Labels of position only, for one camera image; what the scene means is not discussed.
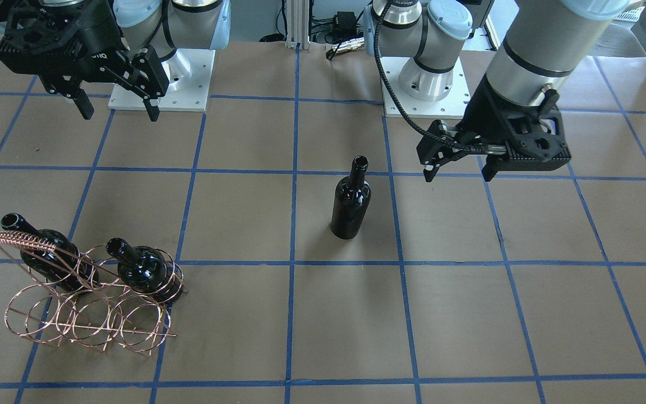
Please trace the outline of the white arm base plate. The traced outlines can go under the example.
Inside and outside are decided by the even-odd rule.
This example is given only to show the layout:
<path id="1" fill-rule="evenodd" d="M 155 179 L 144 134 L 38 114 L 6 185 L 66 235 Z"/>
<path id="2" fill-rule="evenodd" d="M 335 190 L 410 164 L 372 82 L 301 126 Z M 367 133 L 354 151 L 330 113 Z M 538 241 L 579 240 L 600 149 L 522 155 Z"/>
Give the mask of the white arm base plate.
<path id="1" fill-rule="evenodd" d="M 464 116 L 470 91 L 460 59 L 443 74 L 422 69 L 412 57 L 380 61 L 398 103 L 410 117 L 460 120 Z"/>
<path id="2" fill-rule="evenodd" d="M 169 87 L 151 105 L 161 112 L 205 112 L 215 55 L 213 49 L 177 49 L 161 63 Z"/>

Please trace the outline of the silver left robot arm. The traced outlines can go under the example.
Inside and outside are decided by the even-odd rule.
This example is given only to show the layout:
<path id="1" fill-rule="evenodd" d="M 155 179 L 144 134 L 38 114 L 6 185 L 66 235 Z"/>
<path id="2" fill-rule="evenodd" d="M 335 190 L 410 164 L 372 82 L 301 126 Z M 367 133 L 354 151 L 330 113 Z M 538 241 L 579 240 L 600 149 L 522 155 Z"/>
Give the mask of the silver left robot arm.
<path id="1" fill-rule="evenodd" d="M 405 57 L 400 84 L 415 99 L 447 95 L 454 66 L 473 31 L 457 1 L 372 1 L 362 11 L 367 53 L 395 107 L 421 135 L 416 146 L 423 176 L 433 181 L 444 164 L 484 155 L 485 181 L 498 172 L 556 171 L 571 161 L 560 90 L 626 1 L 520 1 L 518 12 L 454 126 L 413 122 L 382 65 Z"/>

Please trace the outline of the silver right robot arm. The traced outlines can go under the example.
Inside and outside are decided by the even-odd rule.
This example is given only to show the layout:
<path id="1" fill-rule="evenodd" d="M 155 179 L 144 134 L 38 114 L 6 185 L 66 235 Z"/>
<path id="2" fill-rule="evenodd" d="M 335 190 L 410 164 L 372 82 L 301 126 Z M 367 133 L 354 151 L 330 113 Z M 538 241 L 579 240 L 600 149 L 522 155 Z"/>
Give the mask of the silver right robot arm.
<path id="1" fill-rule="evenodd" d="M 215 52 L 230 40 L 228 1 L 18 1 L 0 61 L 38 76 L 49 94 L 94 108 L 82 82 L 113 84 L 109 107 L 204 112 Z"/>

